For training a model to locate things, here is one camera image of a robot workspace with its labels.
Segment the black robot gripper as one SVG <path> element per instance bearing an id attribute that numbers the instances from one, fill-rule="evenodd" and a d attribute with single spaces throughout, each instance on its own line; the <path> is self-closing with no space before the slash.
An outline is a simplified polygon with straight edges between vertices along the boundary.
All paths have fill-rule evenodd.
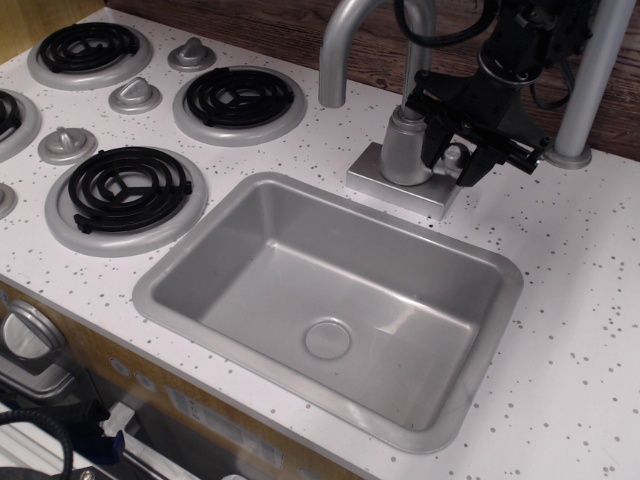
<path id="1" fill-rule="evenodd" d="M 460 187 L 475 186 L 504 163 L 531 173 L 552 146 L 553 138 L 524 109 L 519 86 L 480 70 L 470 77 L 421 70 L 415 82 L 405 105 L 425 117 L 425 167 L 435 167 L 454 136 L 475 146 L 458 176 Z"/>

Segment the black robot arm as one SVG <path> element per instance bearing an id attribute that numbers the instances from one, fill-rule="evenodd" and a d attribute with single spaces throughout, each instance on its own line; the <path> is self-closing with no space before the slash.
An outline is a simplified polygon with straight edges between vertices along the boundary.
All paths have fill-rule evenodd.
<path id="1" fill-rule="evenodd" d="M 477 54 L 478 67 L 468 77 L 418 71 L 407 107 L 424 115 L 426 130 L 421 151 L 432 169 L 454 136 L 471 142 L 470 153 L 456 180 L 472 187 L 497 164 L 509 163 L 532 173 L 554 139 L 527 113 L 523 88 L 533 89 L 545 69 L 560 68 L 572 93 L 575 80 L 566 62 L 582 51 L 591 36 L 591 1 L 486 1 L 470 27 L 442 36 L 414 31 L 405 4 L 394 4 L 396 21 L 413 44 L 444 48 L 492 31 Z"/>

